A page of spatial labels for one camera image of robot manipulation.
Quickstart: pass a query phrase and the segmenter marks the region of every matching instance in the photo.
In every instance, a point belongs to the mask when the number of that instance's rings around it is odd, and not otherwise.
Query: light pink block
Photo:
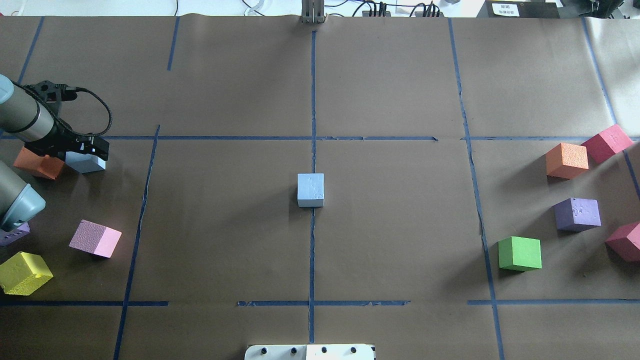
[[[90,221],[82,220],[69,246],[110,258],[122,233]]]
[[[624,130],[616,124],[585,141],[582,146],[587,148],[587,153],[597,163],[601,163],[633,144]]]
[[[640,261],[640,222],[619,227],[605,243],[625,261]]]

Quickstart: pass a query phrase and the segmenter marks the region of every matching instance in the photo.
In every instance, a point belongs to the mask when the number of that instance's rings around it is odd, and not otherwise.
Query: foam block
[[[324,206],[324,174],[298,174],[298,206]]]
[[[547,175],[573,179],[589,170],[587,148],[572,143],[560,143],[549,150],[547,159]]]
[[[122,233],[106,226],[82,220],[69,246],[110,258]]]
[[[13,230],[10,233],[6,231],[0,230],[0,246],[7,246],[18,240],[21,237],[28,235],[31,232],[31,228],[29,228],[29,223],[25,222],[16,230]]]
[[[558,230],[579,233],[602,225],[598,201],[570,198],[554,206]]]
[[[511,236],[498,241],[500,268],[529,271],[542,268],[540,240]]]
[[[0,265],[0,286],[5,294],[31,295],[53,274],[41,256],[18,252]]]
[[[619,227],[605,243],[625,261],[640,261],[640,222]]]
[[[52,158],[49,155],[38,156],[24,147],[13,162],[14,167],[49,180],[58,178],[64,165],[65,162],[58,158]]]
[[[96,155],[78,154],[71,151],[67,152],[65,163],[80,174],[107,169],[107,162]]]
[[[633,141],[616,124],[599,132],[582,145],[587,148],[587,152],[597,163],[601,163],[633,145]]]

